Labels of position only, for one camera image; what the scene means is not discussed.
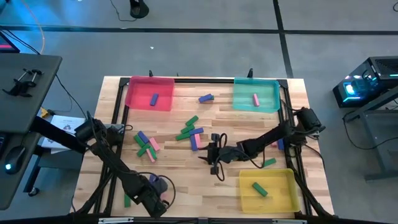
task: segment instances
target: computer mouse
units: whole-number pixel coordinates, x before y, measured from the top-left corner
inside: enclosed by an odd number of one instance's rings
[[[26,148],[24,146],[13,147],[4,158],[4,168],[7,174],[16,174],[24,160]]]

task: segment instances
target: blue block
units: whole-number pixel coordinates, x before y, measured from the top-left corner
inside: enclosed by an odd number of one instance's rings
[[[197,146],[197,142],[196,142],[196,140],[195,140],[195,136],[194,136],[194,135],[191,135],[190,139],[191,139],[191,148],[192,148],[192,151],[197,151],[197,150],[198,150],[198,146]]]
[[[284,150],[285,149],[284,140],[283,139],[278,140],[278,149],[279,150]]]
[[[199,133],[203,133],[203,128],[196,128],[194,130],[189,131],[190,135],[199,134]]]
[[[214,100],[212,94],[207,94],[206,96],[201,96],[201,97],[199,98],[199,102],[200,102],[200,103],[203,103],[204,101],[208,101],[208,100]]]
[[[147,144],[149,142],[149,139],[147,138],[147,136],[145,136],[145,134],[142,131],[138,132],[138,136],[141,138],[141,140]]]
[[[152,99],[150,100],[150,105],[151,105],[151,106],[155,106],[158,96],[159,96],[159,94],[157,94],[157,93],[155,93],[155,94],[152,96]]]

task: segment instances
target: wooden tabletop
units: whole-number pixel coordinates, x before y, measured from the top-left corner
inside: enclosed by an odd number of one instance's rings
[[[102,120],[104,124],[111,122],[119,79],[120,77],[104,77],[95,112],[95,118]],[[292,106],[309,107],[304,80],[287,81]],[[170,112],[129,110],[127,124],[131,124],[134,130],[126,131],[121,159],[130,169],[166,175],[173,180],[177,189],[175,202],[163,217],[292,218],[294,216],[293,213],[244,214],[240,205],[239,171],[256,168],[249,161],[223,164],[226,178],[224,182],[220,182],[215,175],[210,175],[210,166],[198,159],[198,156],[206,156],[205,151],[192,152],[189,139],[175,140],[176,135],[185,127],[185,122],[194,115],[199,117],[195,126],[203,127],[205,130],[200,134],[203,146],[211,141],[211,133],[226,133],[228,145],[233,146],[237,141],[256,138],[278,125],[277,113],[255,113],[232,109],[232,92],[233,84],[176,83]],[[121,122],[126,93],[127,86],[123,91],[118,123]],[[209,93],[215,96],[214,102],[199,104],[198,98]],[[136,152],[140,147],[133,136],[138,131],[143,131],[147,137],[155,137],[158,142],[161,150],[157,152],[156,163],[151,163],[148,156],[137,157]],[[319,151],[316,141],[308,139],[308,145]],[[276,158],[277,163],[266,169],[286,168],[284,153],[278,148],[267,146],[266,159],[272,157]],[[322,160],[306,147],[303,147],[302,160],[308,188],[325,210],[333,213]],[[260,164],[262,156],[258,156],[254,161]],[[101,160],[91,152],[87,152],[73,200],[77,209],[98,186],[101,168]],[[108,187],[104,192],[101,210],[106,204]],[[298,187],[297,192],[302,203],[302,194]],[[166,200],[170,201],[172,195],[172,188],[169,187],[165,193]],[[124,208],[124,192],[119,180],[116,183],[112,215],[148,217],[141,204],[136,205],[132,202],[130,208]]]

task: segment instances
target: gray floor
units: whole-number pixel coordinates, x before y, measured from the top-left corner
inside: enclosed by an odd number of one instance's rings
[[[109,1],[27,1],[41,23],[52,26],[276,29],[271,0],[148,0],[150,14],[136,22],[119,22]],[[127,1],[114,0],[121,17]],[[398,30],[395,0],[279,0],[285,29]],[[34,24],[18,1],[0,15],[2,24]],[[38,32],[16,32],[36,49]],[[105,75],[236,77],[254,69],[255,77],[286,77],[277,34],[155,34],[46,32],[45,54],[63,57],[59,76],[84,110],[94,113]],[[320,148],[335,213],[343,218],[398,222],[398,179],[366,183],[377,172],[372,151],[351,146],[331,89],[369,56],[398,55],[398,36],[287,35],[295,78],[304,78],[311,107],[326,130]],[[26,48],[17,44],[23,52]],[[66,94],[55,82],[44,106],[68,109]],[[81,116],[76,106],[70,116]],[[362,146],[360,126],[349,125]],[[62,215],[69,211],[78,172],[47,169],[29,198],[18,190],[0,219]]]

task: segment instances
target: teal tray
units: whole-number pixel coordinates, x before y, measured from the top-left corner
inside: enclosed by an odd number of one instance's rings
[[[253,94],[257,94],[260,106],[254,106]],[[279,83],[276,80],[235,78],[233,108],[236,110],[273,113],[279,110]]]

